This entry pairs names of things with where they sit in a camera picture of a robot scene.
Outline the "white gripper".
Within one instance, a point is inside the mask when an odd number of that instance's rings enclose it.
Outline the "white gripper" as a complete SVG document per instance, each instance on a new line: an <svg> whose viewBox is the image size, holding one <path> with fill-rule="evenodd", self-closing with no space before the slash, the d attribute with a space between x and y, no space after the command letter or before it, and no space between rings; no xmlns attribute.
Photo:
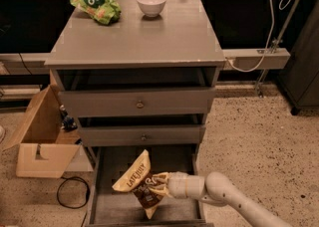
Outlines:
<svg viewBox="0 0 319 227"><path fill-rule="evenodd" d="M162 196L177 199L191 198L200 200L206 193L205 178L183 172L161 172L153 175L156 182L167 183L167 188L150 187L150 191Z"/></svg>

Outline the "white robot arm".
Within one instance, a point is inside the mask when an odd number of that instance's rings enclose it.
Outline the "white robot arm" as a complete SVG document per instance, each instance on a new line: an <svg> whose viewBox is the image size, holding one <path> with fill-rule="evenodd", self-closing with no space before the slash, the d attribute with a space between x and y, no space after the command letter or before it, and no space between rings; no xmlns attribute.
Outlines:
<svg viewBox="0 0 319 227"><path fill-rule="evenodd" d="M158 195L176 199L191 198L214 206L228 205L252 227L292 227L248 198L220 172L210 172L207 176L163 172L154 174L152 181L155 184L149 183L149 188Z"/></svg>

